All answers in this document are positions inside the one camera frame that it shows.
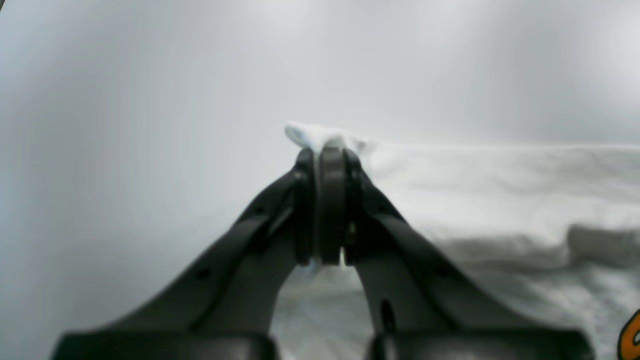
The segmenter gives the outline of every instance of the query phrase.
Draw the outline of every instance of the white fabric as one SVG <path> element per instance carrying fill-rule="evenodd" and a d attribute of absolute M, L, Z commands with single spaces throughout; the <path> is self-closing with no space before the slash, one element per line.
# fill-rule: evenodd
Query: white fabric
<path fill-rule="evenodd" d="M 394 145 L 297 123 L 286 133 L 315 151 L 356 151 L 409 224 L 480 287 L 541 322 L 581 329 L 597 359 L 616 358 L 640 307 L 640 147 Z M 288 356 L 360 359 L 372 334 L 365 304 L 352 269 L 297 270 L 273 334 Z"/>

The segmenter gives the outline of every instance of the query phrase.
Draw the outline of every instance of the white backdrop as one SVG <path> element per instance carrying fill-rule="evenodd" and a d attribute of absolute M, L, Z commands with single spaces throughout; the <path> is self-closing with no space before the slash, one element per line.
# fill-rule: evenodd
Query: white backdrop
<path fill-rule="evenodd" d="M 633 0 L 6 0 L 0 359 L 138 306 L 293 164 L 287 121 L 637 143 Z"/>

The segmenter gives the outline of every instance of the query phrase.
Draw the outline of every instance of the black plastic arm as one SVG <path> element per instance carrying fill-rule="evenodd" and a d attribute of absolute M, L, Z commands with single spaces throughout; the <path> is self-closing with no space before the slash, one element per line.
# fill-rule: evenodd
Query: black plastic arm
<path fill-rule="evenodd" d="M 592 359 L 584 337 L 517 314 L 469 281 L 416 233 L 344 152 L 345 251 L 362 281 L 375 360 Z"/>
<path fill-rule="evenodd" d="M 313 154 L 305 149 L 167 289 L 100 331 L 65 336 L 55 359 L 273 358 L 273 308 L 291 270 L 311 255 L 313 202 Z M 237 352 L 221 341 L 230 336 Z"/>

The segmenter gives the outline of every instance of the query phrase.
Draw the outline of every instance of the white towel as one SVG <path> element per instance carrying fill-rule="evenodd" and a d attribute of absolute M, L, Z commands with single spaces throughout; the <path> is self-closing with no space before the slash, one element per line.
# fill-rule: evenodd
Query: white towel
<path fill-rule="evenodd" d="M 286 133 L 315 151 L 353 149 L 409 224 L 481 288 L 582 330 L 597 359 L 617 358 L 640 308 L 640 147 L 394 145 L 297 123 Z M 360 359 L 372 328 L 353 269 L 306 271 L 281 292 L 273 334 L 299 359 Z M 310 277 L 321 285 L 303 285 Z"/>

